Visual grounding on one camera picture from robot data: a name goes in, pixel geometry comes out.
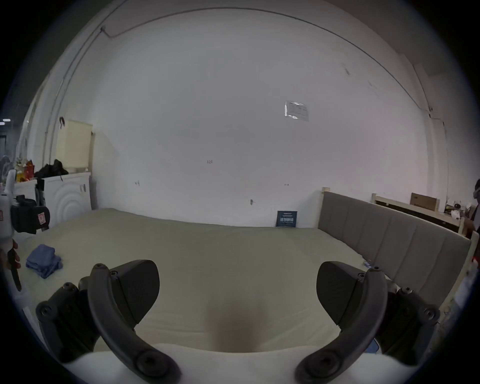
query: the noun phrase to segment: white cabinet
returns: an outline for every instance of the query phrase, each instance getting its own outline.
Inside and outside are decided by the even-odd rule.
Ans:
[[[21,183],[15,183],[13,186],[13,195],[25,195],[26,199],[36,200],[35,196],[36,180],[24,181]]]
[[[50,228],[92,210],[89,178],[90,173],[86,172],[44,179],[44,198],[50,211]]]

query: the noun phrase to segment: cable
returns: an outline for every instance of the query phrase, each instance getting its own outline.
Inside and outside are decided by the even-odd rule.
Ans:
[[[372,59],[373,61],[375,61],[378,65],[380,65],[380,67],[383,68],[383,70],[385,72],[387,72],[391,77],[392,79],[394,79],[397,84],[402,87],[402,89],[405,91],[405,93],[408,95],[408,97],[410,97],[410,99],[415,103],[415,105],[417,106],[417,108],[421,111],[424,111],[424,112],[427,112],[428,113],[428,117],[432,120],[440,120],[444,126],[444,130],[445,130],[445,147],[446,147],[446,152],[447,152],[447,198],[448,198],[448,178],[449,178],[449,165],[448,165],[448,147],[446,146],[446,129],[445,129],[445,122],[440,119],[440,118],[434,118],[431,116],[430,112],[432,111],[432,108],[430,107],[430,103],[428,102],[428,98],[427,98],[427,95],[425,93],[425,89],[423,88],[423,84],[421,83],[420,81],[420,78],[417,74],[417,71],[415,70],[415,67],[412,65],[412,68],[413,68],[413,71],[415,72],[416,76],[417,76],[417,79],[420,83],[420,86],[422,88],[422,91],[423,91],[423,94],[425,96],[425,100],[427,101],[427,106],[428,106],[428,109],[425,109],[425,108],[422,108],[420,107],[420,105],[418,105],[417,101],[412,97],[412,95],[406,90],[406,88],[401,84],[400,81],[397,80],[397,78],[395,76],[393,76],[393,74],[386,68],[384,67],[384,65],[382,65],[376,58],[374,58],[372,55],[370,55],[368,52],[366,52],[365,50],[363,50],[362,48],[360,48],[358,45],[352,43],[351,41],[347,40],[346,38],[344,38],[343,36],[325,28],[325,27],[322,27],[318,24],[315,24],[315,23],[312,23],[310,21],[307,21],[307,20],[303,20],[299,17],[296,17],[296,16],[292,16],[292,15],[288,15],[288,14],[284,14],[284,13],[281,13],[281,12],[275,12],[275,11],[269,11],[269,10],[264,10],[264,9],[259,9],[259,8],[250,8],[250,7],[204,7],[204,8],[196,8],[196,9],[191,9],[191,10],[185,10],[185,11],[179,11],[179,12],[173,12],[173,13],[169,13],[167,15],[163,15],[163,16],[159,16],[159,17],[156,17],[154,19],[151,19],[151,20],[147,20],[143,23],[139,23],[137,25],[134,25],[130,28],[127,28],[125,29],[124,31],[120,32],[120,33],[117,33],[116,35],[110,35],[108,34],[108,32],[105,30],[105,26],[102,26],[100,28],[100,33],[103,33],[105,34],[109,39],[114,39],[118,36],[121,36],[135,28],[138,28],[140,26],[143,26],[143,25],[146,25],[148,23],[151,23],[153,21],[157,21],[157,20],[161,20],[161,19],[165,19],[167,17],[171,17],[171,16],[176,16],[176,15],[181,15],[181,14],[185,14],[185,13],[191,13],[191,12],[199,12],[199,11],[207,11],[207,10],[246,10],[246,11],[257,11],[257,12],[265,12],[265,13],[271,13],[271,14],[276,14],[276,15],[280,15],[280,16],[285,16],[285,17],[288,17],[290,19],[294,19],[294,20],[298,20],[298,21],[301,21],[301,22],[304,22],[304,23],[307,23],[307,24],[310,24],[310,25],[313,25],[317,28],[320,28],[326,32],[329,32],[339,38],[341,38],[342,40],[346,41],[347,43],[351,44],[352,46],[354,46],[355,48],[357,48],[358,50],[360,50],[361,52],[363,52],[365,55],[367,55],[370,59]]]
[[[361,52],[363,52],[365,55],[367,55],[370,59],[372,59],[373,61],[375,61],[378,65],[380,65],[383,70],[385,72],[387,72],[391,77],[392,79],[394,79],[399,86],[402,87],[402,89],[405,91],[405,93],[408,95],[408,97],[410,97],[410,99],[415,103],[415,105],[417,106],[418,109],[422,110],[422,111],[425,111],[425,112],[429,112],[428,110],[420,107],[417,103],[417,101],[412,97],[412,95],[405,89],[405,87],[396,79],[395,76],[392,75],[392,73],[386,68],[384,67],[376,58],[374,58],[372,55],[370,55],[368,52],[366,52],[365,50],[363,50],[362,48],[360,48],[358,45],[356,45],[355,43],[352,43],[350,40],[347,40],[346,38],[344,38],[343,36],[325,28],[325,27],[322,27],[318,24],[315,24],[315,23],[312,23],[310,21],[307,21],[307,20],[304,20],[304,19],[301,19],[299,17],[296,17],[296,16],[292,16],[292,15],[288,15],[288,14],[285,14],[285,13],[281,13],[281,12],[276,12],[276,11],[269,11],[269,10],[264,10],[264,9],[259,9],[259,8],[250,8],[250,7],[204,7],[204,8],[195,8],[195,9],[190,9],[190,10],[185,10],[185,11],[179,11],[179,12],[173,12],[173,13],[169,13],[169,14],[166,14],[166,15],[163,15],[163,16],[159,16],[159,17],[156,17],[154,19],[151,19],[151,20],[147,20],[145,22],[142,22],[142,23],[139,23],[137,25],[134,25],[130,28],[127,28],[125,29],[124,31],[120,32],[120,33],[117,33],[116,35],[110,35],[106,30],[105,30],[105,26],[103,26],[101,28],[101,32],[103,32],[108,38],[110,39],[114,39],[118,36],[121,36],[135,28],[138,28],[140,26],[143,26],[143,25],[146,25],[148,23],[151,23],[153,21],[157,21],[157,20],[161,20],[161,19],[165,19],[167,17],[171,17],[171,16],[177,16],[177,15],[181,15],[181,14],[185,14],[185,13],[191,13],[191,12],[199,12],[199,11],[208,11],[208,10],[228,10],[228,9],[231,9],[231,10],[246,10],[246,11],[257,11],[257,12],[265,12],[265,13],[271,13],[271,14],[275,14],[275,15],[280,15],[280,16],[285,16],[285,17],[288,17],[290,19],[294,19],[294,20],[298,20],[298,21],[301,21],[301,22],[304,22],[304,23],[307,23],[307,24],[310,24],[310,25],[313,25],[314,27],[317,27],[317,28],[320,28],[328,33],[331,33],[339,38],[341,38],[342,40],[346,41],[347,43],[351,44],[352,46],[354,46],[355,48],[357,48],[358,50],[360,50]]]

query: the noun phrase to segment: blue towel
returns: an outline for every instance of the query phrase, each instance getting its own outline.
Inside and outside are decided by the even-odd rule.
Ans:
[[[55,248],[45,244],[40,244],[32,251],[25,265],[44,279],[63,267],[61,258],[55,254]]]

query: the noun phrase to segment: beige mattress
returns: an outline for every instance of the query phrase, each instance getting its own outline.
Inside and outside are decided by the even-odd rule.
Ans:
[[[42,279],[24,262],[39,244],[56,249],[63,269]],[[150,344],[223,352],[322,347],[339,328],[316,296],[320,264],[337,260],[366,270],[346,244],[314,228],[243,228],[184,223],[113,209],[93,211],[22,243],[20,279],[34,303],[95,263],[109,268],[153,260],[160,293],[135,328]],[[96,350],[107,346],[100,340]]]

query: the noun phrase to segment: upholstered headboard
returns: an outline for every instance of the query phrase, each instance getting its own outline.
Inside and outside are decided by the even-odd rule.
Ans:
[[[457,285],[471,246],[471,240],[439,225],[332,192],[323,192],[318,228],[437,306]]]

